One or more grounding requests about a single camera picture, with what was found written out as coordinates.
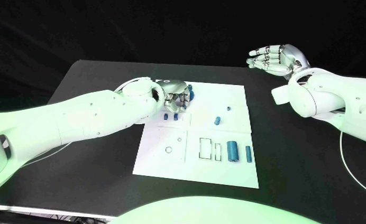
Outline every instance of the white cable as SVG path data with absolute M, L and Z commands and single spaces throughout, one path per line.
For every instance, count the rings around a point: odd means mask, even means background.
M 150 78 L 149 78 L 149 77 L 140 77 L 140 78 L 136 78 L 136 79 L 127 81 L 126 83 L 123 83 L 123 84 L 117 87 L 117 89 L 116 89 L 114 92 L 119 92 L 119 91 L 123 89 L 123 87 L 124 87 L 129 83 L 132 83 L 133 81 L 136 81 L 136 80 L 150 80 Z
M 23 167 L 26 167 L 28 165 L 31 165 L 31 164 L 34 164 L 34 163 L 36 163 L 36 162 L 39 162 L 39 161 L 42 161 L 45 158 L 49 158 L 52 155 L 55 155 L 62 149 L 65 149 L 67 148 L 67 146 L 64 147 L 64 148 L 61 148 L 61 149 L 58 149 L 51 155 L 48 155 L 48 156 L 45 156 L 44 158 L 41 158 L 39 160 L 36 160 L 36 161 L 34 161 L 34 162 L 31 162 L 31 163 L 28 163 L 26 165 L 23 165 L 21 168 L 23 168 Z
M 359 183 L 359 185 L 366 189 L 366 186 L 359 182 L 359 180 L 358 180 L 356 177 L 353 176 L 353 174 L 352 174 L 352 172 L 351 172 L 351 170 L 349 170 L 346 161 L 345 161 L 345 157 L 343 157 L 343 148 L 342 148 L 342 136 L 343 136 L 343 132 L 342 132 L 342 135 L 340 135 L 340 137 L 339 137 L 339 148 L 340 148 L 340 150 L 342 150 L 342 161 L 343 161 L 345 167 L 346 167 L 346 169 L 348 169 L 348 171 L 349 171 L 349 174 L 351 174 L 351 176 L 353 177 L 355 181 L 356 181 L 356 182 Z

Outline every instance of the rectangular slot outline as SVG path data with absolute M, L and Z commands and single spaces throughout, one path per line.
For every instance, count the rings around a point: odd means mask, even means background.
M 217 159 L 217 145 L 219 145 L 219 160 Z M 215 143 L 215 160 L 221 162 L 221 144 Z
M 211 150 L 211 158 L 204 158 L 204 157 L 201 157 L 201 151 L 199 151 L 199 158 L 201 159 L 206 159 L 206 160 L 212 160 L 212 150 Z

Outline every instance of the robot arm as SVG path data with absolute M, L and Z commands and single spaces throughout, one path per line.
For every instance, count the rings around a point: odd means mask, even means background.
M 250 68 L 284 76 L 289 84 L 273 90 L 277 104 L 290 102 L 303 117 L 328 121 L 342 132 L 366 141 L 366 79 L 342 77 L 312 68 L 302 51 L 274 45 L 250 52 Z
M 0 186 L 23 164 L 54 147 L 147 123 L 163 106 L 172 112 L 183 111 L 188 89 L 183 81 L 156 83 L 150 78 L 137 78 L 116 91 L 93 92 L 52 105 L 0 113 L 0 135 L 10 150 L 6 154 L 0 144 Z M 179 95 L 185 107 L 172 101 Z

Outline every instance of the black table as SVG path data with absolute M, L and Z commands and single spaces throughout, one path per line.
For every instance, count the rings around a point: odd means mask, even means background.
M 208 195 L 263 203 L 322 223 L 365 222 L 366 192 L 343 167 L 339 131 L 302 118 L 290 104 L 276 105 L 271 89 L 286 84 L 283 77 L 248 68 L 81 60 L 49 103 L 114 90 L 143 76 L 245 86 L 260 189 L 133 175 L 143 132 L 143 125 L 134 125 L 72 143 L 19 170 L 0 188 L 0 205 L 119 216 L 155 201 Z M 343 146 L 349 168 L 365 183 L 366 143 L 345 135 Z

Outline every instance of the white paper sheet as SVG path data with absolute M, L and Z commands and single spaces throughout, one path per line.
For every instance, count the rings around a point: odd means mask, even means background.
M 260 188 L 244 86 L 186 83 L 193 86 L 195 99 L 178 121 L 162 109 L 146 124 L 133 174 Z M 201 138 L 211 139 L 212 151 L 205 143 L 202 153 L 208 157 L 211 151 L 209 160 L 201 158 Z M 228 161 L 228 141 L 238 143 L 238 162 Z M 251 146 L 253 163 L 247 162 L 245 146 Z

